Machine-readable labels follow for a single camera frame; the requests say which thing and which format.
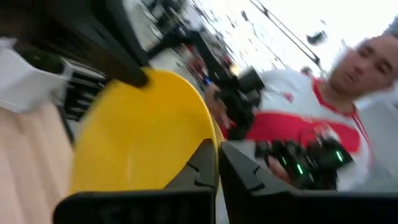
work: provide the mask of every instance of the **red stripe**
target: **red stripe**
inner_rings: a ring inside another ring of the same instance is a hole
[[[357,112],[357,109],[356,109],[354,104],[353,104],[354,110],[352,112],[342,113],[342,112],[338,111],[338,109],[336,107],[334,107],[333,105],[331,105],[328,102],[326,102],[322,98],[321,93],[319,92],[319,85],[322,82],[323,82],[323,80],[319,80],[319,79],[315,79],[314,82],[313,82],[313,92],[314,92],[315,96],[317,97],[318,102],[319,102],[319,104],[321,104],[321,106],[324,106],[324,107],[328,108],[329,110],[333,111],[336,114],[341,114],[341,115],[346,116],[346,117],[353,116]]]
[[[228,129],[226,129],[224,126],[220,126],[221,133],[223,133],[223,136],[225,139],[228,139]]]
[[[368,166],[372,166],[373,164],[373,160],[374,160],[374,152],[372,149],[372,145],[371,145],[371,141],[369,139],[369,136],[361,122],[361,119],[359,118],[358,113],[355,113],[353,115],[353,119],[357,125],[357,127],[359,128],[359,131],[361,132],[362,136],[364,136],[366,143],[368,144],[368,148],[369,148],[369,162],[368,162]]]

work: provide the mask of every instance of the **red and white jersey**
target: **red and white jersey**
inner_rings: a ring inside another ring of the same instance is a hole
[[[306,144],[315,133],[334,137],[345,147],[354,163],[338,172],[338,190],[362,183],[371,165],[369,138],[357,111],[341,114],[324,102],[317,81],[292,70],[260,74],[265,89],[252,129],[246,139],[295,140]]]

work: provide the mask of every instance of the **green light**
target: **green light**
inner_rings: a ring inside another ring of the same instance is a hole
[[[298,168],[298,171],[300,172],[300,174],[303,174],[303,170],[301,169],[300,164],[297,164],[297,168]]]
[[[336,151],[337,157],[338,159],[343,162],[343,156],[341,155],[341,153],[339,151]]]

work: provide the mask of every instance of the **wooden surface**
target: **wooden surface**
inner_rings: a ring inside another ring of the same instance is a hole
[[[0,108],[0,223],[48,224],[67,195],[73,151],[56,107]]]

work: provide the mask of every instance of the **yellow plastic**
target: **yellow plastic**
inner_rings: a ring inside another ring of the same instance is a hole
[[[223,140],[189,82],[172,72],[144,71],[148,86],[111,83],[85,118],[71,193],[162,189],[202,140],[212,138],[215,150]]]

